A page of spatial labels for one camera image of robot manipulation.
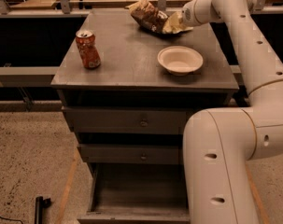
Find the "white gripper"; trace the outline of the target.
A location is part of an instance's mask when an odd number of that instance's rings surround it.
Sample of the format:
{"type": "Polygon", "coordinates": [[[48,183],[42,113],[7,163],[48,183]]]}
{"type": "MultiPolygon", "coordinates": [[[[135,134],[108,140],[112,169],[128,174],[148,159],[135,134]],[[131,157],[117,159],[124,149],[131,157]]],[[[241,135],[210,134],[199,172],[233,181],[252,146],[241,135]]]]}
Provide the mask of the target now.
{"type": "Polygon", "coordinates": [[[182,21],[190,27],[206,23],[223,23],[221,16],[213,6],[213,0],[192,0],[182,8],[182,21]]]}

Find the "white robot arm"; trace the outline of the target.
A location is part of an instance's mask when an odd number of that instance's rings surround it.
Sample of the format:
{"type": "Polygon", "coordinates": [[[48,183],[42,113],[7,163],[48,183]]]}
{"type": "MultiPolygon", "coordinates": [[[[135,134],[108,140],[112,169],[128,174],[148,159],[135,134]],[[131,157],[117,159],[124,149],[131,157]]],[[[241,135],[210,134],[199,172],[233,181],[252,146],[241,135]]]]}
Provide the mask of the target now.
{"type": "Polygon", "coordinates": [[[183,7],[183,21],[226,24],[250,102],[201,110],[187,121],[183,163],[191,224],[259,224],[246,162],[283,153],[283,63],[247,0],[194,0],[183,7]]]}

